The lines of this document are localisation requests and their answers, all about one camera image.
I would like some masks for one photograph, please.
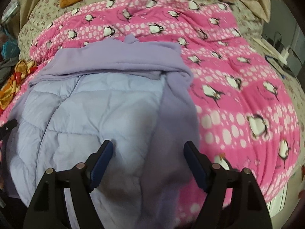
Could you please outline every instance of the blue gripper pad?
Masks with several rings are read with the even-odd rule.
[[[198,187],[203,189],[207,193],[208,186],[206,183],[206,173],[203,170],[198,159],[198,157],[200,156],[199,151],[196,149],[194,145],[191,147],[189,142],[186,142],[184,144],[183,153],[189,165],[189,168],[193,173],[193,176],[196,180]]]
[[[94,159],[95,165],[92,166],[90,171],[90,184],[89,187],[91,190],[95,189],[101,183],[103,175],[106,171],[106,168],[109,164],[110,159],[113,154],[113,144],[109,140],[105,140],[97,153],[94,153],[96,159]]]

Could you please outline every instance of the gray cloth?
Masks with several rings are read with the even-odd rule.
[[[13,68],[18,63],[18,61],[19,57],[15,57],[0,62],[0,88],[3,86],[10,74],[12,74]]]
[[[177,43],[129,35],[59,50],[9,117],[19,123],[4,144],[7,167],[22,201],[29,205],[45,169],[69,169],[109,139],[115,154],[91,193],[105,228],[172,228],[191,177],[183,145],[199,143],[191,81]]]

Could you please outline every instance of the metal screw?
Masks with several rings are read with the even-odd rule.
[[[244,172],[249,175],[251,173],[251,170],[249,170],[248,168],[244,168]]]
[[[48,168],[45,172],[46,172],[48,175],[50,175],[50,174],[53,173],[53,169],[52,169],[52,168]]]
[[[78,169],[82,169],[82,168],[84,168],[85,167],[85,164],[84,163],[78,163],[77,165],[76,165],[76,168],[78,168]]]
[[[221,166],[220,166],[220,164],[213,163],[212,167],[213,167],[213,169],[220,169]]]

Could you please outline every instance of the purple fleece fabric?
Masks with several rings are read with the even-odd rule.
[[[178,43],[139,42],[133,35],[126,36],[124,42],[105,39],[79,49],[59,50],[30,82],[9,119],[19,119],[28,94],[41,81],[65,80],[100,72],[129,73],[158,79],[165,73],[159,118],[141,178],[142,210],[137,228],[173,228],[179,188],[191,177],[183,145],[188,140],[199,145],[196,108],[187,91],[193,77],[180,53]]]

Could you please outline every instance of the pink blanket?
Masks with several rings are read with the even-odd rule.
[[[299,125],[281,79],[241,38],[228,5],[108,0],[75,9],[33,41],[30,57],[41,64],[34,75],[58,49],[80,48],[107,37],[122,40],[131,33],[140,41],[181,45],[181,57],[194,73],[189,92],[198,112],[200,152],[225,169],[250,168],[270,201],[292,174]],[[2,114],[1,124],[27,83]],[[224,205],[230,203],[230,195],[228,191]],[[182,188],[176,223],[194,220],[204,199],[194,180]]]

